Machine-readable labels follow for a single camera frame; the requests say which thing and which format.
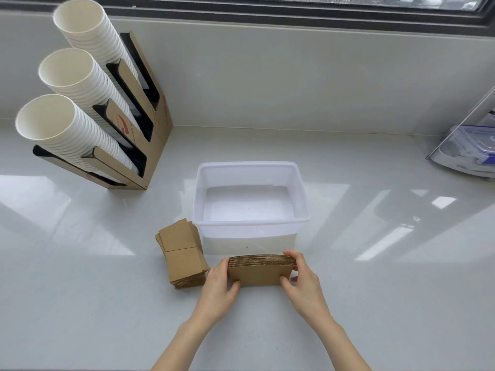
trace cup rim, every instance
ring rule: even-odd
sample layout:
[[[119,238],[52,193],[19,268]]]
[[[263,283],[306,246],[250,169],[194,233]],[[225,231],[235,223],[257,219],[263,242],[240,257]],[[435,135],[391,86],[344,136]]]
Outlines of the cup rim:
[[[43,66],[43,64],[44,64],[44,63],[46,63],[46,61],[47,61],[50,57],[52,57],[53,55],[55,55],[55,54],[59,54],[60,52],[62,52],[62,51],[67,51],[67,50],[78,50],[78,51],[80,51],[80,52],[83,52],[83,53],[84,53],[84,55],[89,56],[89,57],[90,57],[90,59],[91,59],[91,61],[92,61],[92,64],[93,64],[93,67],[91,68],[90,72],[89,72],[89,73],[88,73],[88,75],[86,75],[83,79],[79,80],[78,82],[71,83],[70,85],[65,85],[65,86],[55,86],[55,85],[53,85],[53,84],[51,84],[51,83],[46,82],[46,81],[42,78],[42,75],[41,75],[41,70],[42,70],[42,66]],[[44,60],[43,60],[43,61],[41,61],[40,66],[38,67],[38,77],[41,79],[41,81],[42,81],[44,84],[46,84],[46,85],[47,85],[48,87],[50,87],[50,88],[67,88],[67,87],[72,87],[72,86],[76,86],[76,85],[78,85],[79,83],[81,83],[82,81],[86,80],[86,79],[87,79],[87,78],[88,78],[88,77],[92,74],[93,70],[95,69],[95,63],[96,63],[96,65],[97,65],[97,66],[99,66],[99,65],[98,65],[98,63],[97,63],[97,62],[95,61],[95,59],[93,58],[93,56],[91,56],[91,54],[90,54],[89,52],[85,51],[84,49],[79,49],[79,48],[64,48],[64,49],[59,49],[59,50],[57,50],[57,51],[55,51],[55,52],[53,52],[53,53],[49,54],[48,56],[46,56],[46,57],[44,58]]]
[[[77,3],[77,2],[81,2],[81,1],[90,2],[90,3],[93,3],[93,4],[98,5],[100,11],[102,12],[102,17],[101,17],[100,21],[95,26],[91,27],[88,30],[84,30],[84,31],[69,31],[69,30],[63,29],[60,26],[60,24],[57,22],[57,16],[59,15],[59,13],[61,13],[62,8],[63,7],[66,7],[67,4]],[[102,7],[102,5],[100,5],[99,3],[97,3],[95,0],[67,0],[67,1],[65,1],[65,2],[63,2],[63,3],[61,3],[60,5],[57,6],[57,8],[53,12],[52,19],[53,19],[53,23],[55,24],[55,26],[57,26],[57,28],[60,31],[67,32],[67,33],[74,34],[74,35],[79,35],[79,34],[83,34],[83,33],[88,33],[90,31],[98,28],[103,23],[103,21],[105,20],[105,16],[106,16],[105,9]]]
[[[29,105],[31,105],[32,103],[34,102],[38,102],[40,101],[42,98],[45,98],[45,97],[49,97],[49,96],[57,96],[57,97],[64,97],[66,98],[67,100],[69,100],[71,103],[72,103],[72,107],[74,109],[74,116],[72,117],[72,120],[71,122],[69,123],[69,125],[67,125],[67,127],[62,130],[61,132],[59,132],[58,134],[54,135],[54,136],[51,136],[51,137],[48,137],[48,138],[42,138],[42,139],[36,139],[36,138],[31,138],[31,137],[28,137],[26,136],[24,133],[22,133],[22,131],[19,129],[19,124],[18,124],[18,119],[19,119],[19,115],[21,114],[22,111],[25,110],[26,107],[28,107]],[[76,110],[76,104],[70,99],[68,98],[67,96],[64,96],[64,95],[59,95],[57,93],[49,93],[49,94],[46,94],[46,95],[41,95],[41,96],[38,96],[36,98],[34,98],[33,100],[29,101],[28,103],[24,104],[24,106],[19,110],[19,112],[17,112],[17,116],[15,118],[15,129],[17,130],[17,132],[24,138],[26,139],[29,139],[29,140],[33,140],[33,141],[36,141],[36,142],[43,142],[44,140],[50,140],[50,139],[53,139],[53,138],[56,138],[58,136],[60,136],[62,133],[64,133],[67,129],[69,129],[72,124],[74,123],[75,119],[76,119],[76,115],[77,115],[77,110]]]

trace white paper cup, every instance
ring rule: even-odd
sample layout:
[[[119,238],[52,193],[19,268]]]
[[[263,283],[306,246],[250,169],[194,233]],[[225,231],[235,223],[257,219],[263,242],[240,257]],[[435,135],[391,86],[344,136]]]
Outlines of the white paper cup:
[[[96,1],[68,0],[55,9],[53,22],[72,46],[87,50],[102,68],[122,58],[139,80],[124,43],[105,10]]]
[[[55,93],[69,97],[111,137],[126,147],[131,147],[131,144],[93,109],[93,105],[103,105],[108,99],[112,99],[140,130],[127,101],[87,51],[66,48],[53,52],[41,62],[38,74],[43,83]]]
[[[31,100],[17,114],[15,127],[21,136],[88,172],[103,173],[81,159],[95,146],[137,172],[118,143],[66,96],[51,94]],[[104,173],[100,175],[115,181]]]

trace blue lid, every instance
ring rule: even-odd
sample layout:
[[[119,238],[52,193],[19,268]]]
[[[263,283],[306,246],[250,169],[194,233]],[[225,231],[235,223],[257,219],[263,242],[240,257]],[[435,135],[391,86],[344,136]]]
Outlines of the blue lid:
[[[469,142],[486,155],[495,155],[495,128],[489,126],[459,126]]]

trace clear plastic bin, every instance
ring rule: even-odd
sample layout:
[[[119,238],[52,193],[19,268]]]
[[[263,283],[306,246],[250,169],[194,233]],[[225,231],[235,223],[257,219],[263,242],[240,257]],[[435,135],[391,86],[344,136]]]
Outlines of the clear plastic bin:
[[[204,237],[295,234],[309,218],[296,163],[205,163],[197,171],[193,223]]]
[[[459,155],[472,158],[476,164],[495,164],[495,128],[486,126],[459,126],[450,136],[459,149]]]

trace countertop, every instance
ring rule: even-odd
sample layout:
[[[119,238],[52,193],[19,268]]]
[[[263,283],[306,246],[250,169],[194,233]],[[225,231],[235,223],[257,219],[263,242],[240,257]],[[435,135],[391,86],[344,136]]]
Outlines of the countertop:
[[[426,161],[435,137],[174,127],[147,191],[106,190],[0,124],[0,368],[146,370],[199,288],[175,290],[156,232],[192,217],[199,164],[298,164],[295,239],[377,370],[494,369],[494,184]],[[205,245],[212,265],[220,254]],[[332,365],[281,287],[243,288],[193,370]]]

